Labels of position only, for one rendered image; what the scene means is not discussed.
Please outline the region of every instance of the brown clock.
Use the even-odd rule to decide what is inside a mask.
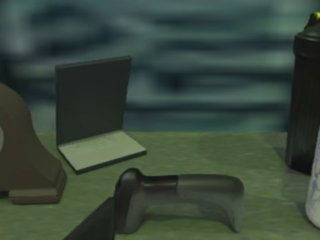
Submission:
[[[0,192],[14,204],[53,204],[67,175],[38,139],[24,100],[0,83]]]

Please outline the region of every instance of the blurry background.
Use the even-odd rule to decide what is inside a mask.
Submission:
[[[317,0],[0,0],[0,78],[55,129],[54,66],[131,55],[129,131],[285,131]]]

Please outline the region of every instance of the yellow object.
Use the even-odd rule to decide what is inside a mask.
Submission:
[[[320,11],[313,12],[310,14],[309,21],[304,26],[304,29],[311,27],[320,22]]]

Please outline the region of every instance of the black canister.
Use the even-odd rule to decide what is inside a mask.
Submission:
[[[286,164],[310,175],[320,126],[320,12],[312,13],[294,38],[294,77]]]

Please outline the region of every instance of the green table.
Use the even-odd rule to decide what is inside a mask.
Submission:
[[[13,205],[0,199],[1,240],[61,240],[107,197],[119,175],[139,168],[146,175],[226,174],[245,186],[241,233],[219,221],[179,216],[182,209],[161,206],[149,212],[138,232],[116,240],[317,240],[320,230],[304,214],[309,177],[285,167],[284,133],[131,133],[147,155],[75,175],[55,147],[53,133],[39,134],[68,175],[55,205]]]

